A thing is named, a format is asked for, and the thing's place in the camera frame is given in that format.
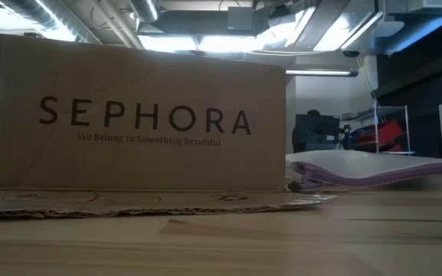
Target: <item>wooden table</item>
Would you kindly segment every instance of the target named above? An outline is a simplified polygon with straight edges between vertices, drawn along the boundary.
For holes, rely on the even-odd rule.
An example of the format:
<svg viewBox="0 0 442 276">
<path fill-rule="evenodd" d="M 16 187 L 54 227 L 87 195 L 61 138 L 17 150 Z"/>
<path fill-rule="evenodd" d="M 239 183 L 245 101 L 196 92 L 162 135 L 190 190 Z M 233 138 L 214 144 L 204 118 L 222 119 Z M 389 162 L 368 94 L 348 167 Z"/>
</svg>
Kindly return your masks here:
<svg viewBox="0 0 442 276">
<path fill-rule="evenodd" d="M 442 275 L 442 190 L 303 211 L 0 220 L 0 275 Z"/>
</svg>

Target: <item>cardboard box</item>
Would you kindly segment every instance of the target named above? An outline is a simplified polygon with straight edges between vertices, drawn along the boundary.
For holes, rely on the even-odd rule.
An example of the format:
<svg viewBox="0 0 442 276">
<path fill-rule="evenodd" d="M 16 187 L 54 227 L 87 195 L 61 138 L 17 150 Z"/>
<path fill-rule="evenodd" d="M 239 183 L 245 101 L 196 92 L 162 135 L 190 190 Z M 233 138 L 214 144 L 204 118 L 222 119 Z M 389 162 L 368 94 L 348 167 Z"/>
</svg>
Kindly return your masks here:
<svg viewBox="0 0 442 276">
<path fill-rule="evenodd" d="M 0 191 L 0 217 L 97 218 L 119 215 L 214 215 L 304 209 L 332 195 L 287 192 Z"/>
<path fill-rule="evenodd" d="M 0 189 L 280 191 L 285 72 L 1 35 Z"/>
</svg>

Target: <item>wall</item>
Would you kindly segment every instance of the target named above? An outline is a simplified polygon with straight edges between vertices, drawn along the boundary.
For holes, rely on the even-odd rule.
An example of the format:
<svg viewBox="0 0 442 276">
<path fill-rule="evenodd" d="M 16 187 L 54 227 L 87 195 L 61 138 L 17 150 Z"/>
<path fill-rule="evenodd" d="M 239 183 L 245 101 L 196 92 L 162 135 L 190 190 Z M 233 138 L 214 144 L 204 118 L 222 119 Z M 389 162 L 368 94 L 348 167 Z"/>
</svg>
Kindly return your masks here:
<svg viewBox="0 0 442 276">
<path fill-rule="evenodd" d="M 376 57 L 364 60 L 371 87 L 376 88 Z M 370 84 L 363 73 L 357 77 L 297 76 L 297 113 L 306 114 L 316 109 L 322 115 L 342 115 L 347 112 L 366 110 L 372 105 Z"/>
</svg>

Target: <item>ceiling light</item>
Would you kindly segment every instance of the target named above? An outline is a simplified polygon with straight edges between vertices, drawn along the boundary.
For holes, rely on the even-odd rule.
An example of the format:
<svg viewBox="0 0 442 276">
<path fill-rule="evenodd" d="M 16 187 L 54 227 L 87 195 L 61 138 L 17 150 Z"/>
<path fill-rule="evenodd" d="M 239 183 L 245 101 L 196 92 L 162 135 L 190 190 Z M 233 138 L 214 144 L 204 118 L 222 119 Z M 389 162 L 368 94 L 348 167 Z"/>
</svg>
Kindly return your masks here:
<svg viewBox="0 0 442 276">
<path fill-rule="evenodd" d="M 362 28 L 359 29 L 354 35 L 351 36 L 342 46 L 341 49 L 346 49 L 349 47 L 356 39 L 358 39 L 362 34 L 364 34 L 376 21 L 378 21 L 381 16 L 383 15 L 382 12 L 378 12 L 376 15 L 373 16 L 373 18 L 366 23 Z"/>
<path fill-rule="evenodd" d="M 139 39 L 146 50 L 175 52 L 196 49 L 196 43 L 190 36 L 148 36 L 140 35 Z"/>
<path fill-rule="evenodd" d="M 286 70 L 290 76 L 329 76 L 329 77 L 351 77 L 355 73 L 351 71 L 323 71 L 323 70 Z"/>
<path fill-rule="evenodd" d="M 206 36 L 199 46 L 207 52 L 249 52 L 255 49 L 254 37 Z"/>
<path fill-rule="evenodd" d="M 298 38 L 301 36 L 301 33 L 305 30 L 306 25 L 312 18 L 313 13 L 315 13 L 315 9 L 315 7 L 307 8 L 306 10 L 300 11 L 296 14 L 296 22 L 298 23 L 296 24 L 295 30 L 292 32 L 289 39 L 286 41 L 286 47 L 297 42 Z"/>
</svg>

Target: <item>metal shelf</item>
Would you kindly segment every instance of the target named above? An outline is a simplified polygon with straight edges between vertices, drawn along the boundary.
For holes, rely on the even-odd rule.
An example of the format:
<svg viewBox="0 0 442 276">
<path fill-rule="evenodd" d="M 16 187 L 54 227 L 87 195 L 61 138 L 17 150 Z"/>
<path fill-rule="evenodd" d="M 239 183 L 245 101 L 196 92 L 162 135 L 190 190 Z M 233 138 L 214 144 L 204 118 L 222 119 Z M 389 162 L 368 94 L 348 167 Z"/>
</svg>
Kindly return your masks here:
<svg viewBox="0 0 442 276">
<path fill-rule="evenodd" d="M 402 136 L 404 134 L 407 134 L 407 133 L 406 132 L 400 133 L 400 135 L 397 136 L 395 139 L 397 139 L 398 137 L 400 137 L 400 136 Z M 380 145 L 380 147 L 386 146 L 386 145 L 388 145 L 390 143 L 392 143 L 392 142 L 386 143 L 384 145 Z M 352 144 L 352 147 L 353 148 L 354 147 L 361 147 L 362 148 L 362 147 L 365 147 L 365 146 L 370 146 L 370 145 L 375 145 L 375 144 L 376 144 L 376 141 L 372 140 L 372 141 L 368 141 L 368 142 L 354 143 L 354 144 Z"/>
<path fill-rule="evenodd" d="M 405 107 L 376 107 L 376 116 L 387 116 L 393 113 L 405 111 Z M 343 121 L 363 121 L 374 117 L 374 108 L 370 108 L 365 111 L 357 113 L 344 113 L 342 114 Z"/>
<path fill-rule="evenodd" d="M 379 141 L 379 137 L 378 137 L 378 124 L 379 124 L 380 118 L 383 118 L 383 116 L 390 115 L 390 114 L 397 113 L 397 112 L 404 112 L 404 114 L 405 114 L 405 127 L 406 127 L 405 133 L 407 134 L 407 151 L 405 151 L 405 152 L 380 152 L 380 141 Z M 382 107 L 382 106 L 378 106 L 378 103 L 375 100 L 373 103 L 373 107 L 368 110 L 357 112 L 357 113 L 344 113 L 341 116 L 341 120 L 343 120 L 343 121 L 360 121 L 362 123 L 364 120 L 367 120 L 367 119 L 373 119 L 373 121 L 374 121 L 374 134 L 375 134 L 374 141 L 359 143 L 358 146 L 367 146 L 367 145 L 375 144 L 376 145 L 376 153 L 407 154 L 407 155 L 414 154 L 414 152 L 411 151 L 411 138 L 410 138 L 410 134 L 409 134 L 407 106 L 404 106 L 404 107 Z"/>
</svg>

